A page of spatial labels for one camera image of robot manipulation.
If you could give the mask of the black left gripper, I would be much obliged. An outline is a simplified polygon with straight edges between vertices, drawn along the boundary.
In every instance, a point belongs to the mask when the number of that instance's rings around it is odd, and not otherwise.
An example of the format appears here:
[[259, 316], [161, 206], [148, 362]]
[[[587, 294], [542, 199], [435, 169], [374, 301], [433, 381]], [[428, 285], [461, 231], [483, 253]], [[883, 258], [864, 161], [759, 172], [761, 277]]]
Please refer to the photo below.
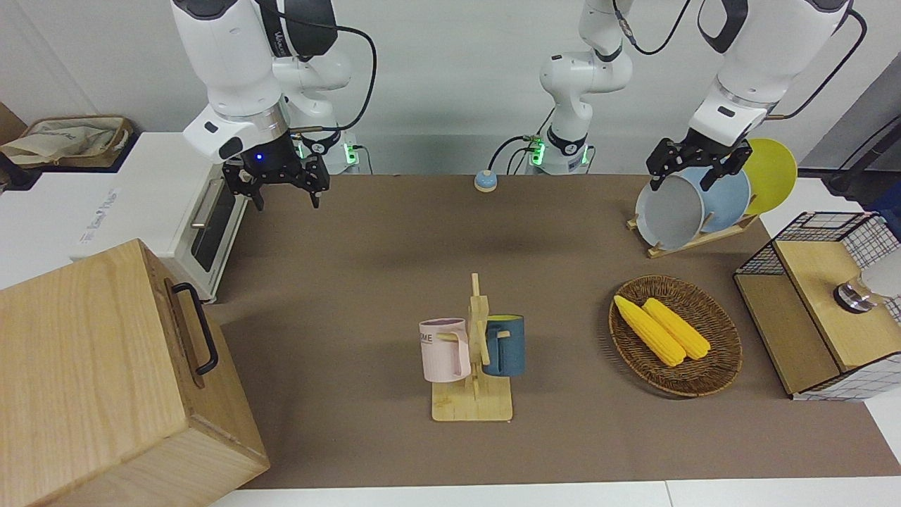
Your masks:
[[688, 168], [707, 168], [700, 187], [708, 192], [721, 177], [738, 174], [750, 155], [752, 147], [747, 140], [725, 146], [702, 134], [687, 134], [682, 142], [663, 138], [646, 160], [649, 185], [656, 192], [667, 176]]

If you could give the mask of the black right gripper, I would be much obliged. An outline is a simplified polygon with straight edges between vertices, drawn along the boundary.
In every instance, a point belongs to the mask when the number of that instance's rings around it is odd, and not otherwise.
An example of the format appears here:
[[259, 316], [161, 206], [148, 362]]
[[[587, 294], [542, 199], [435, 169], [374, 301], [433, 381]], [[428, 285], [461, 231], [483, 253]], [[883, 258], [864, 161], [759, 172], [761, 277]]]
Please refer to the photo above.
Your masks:
[[245, 192], [257, 211], [265, 206], [262, 185], [289, 183], [309, 193], [313, 208], [319, 208], [322, 193], [329, 190], [329, 173], [318, 154], [302, 158], [288, 134], [254, 147], [231, 138], [222, 147], [223, 177], [231, 192]]

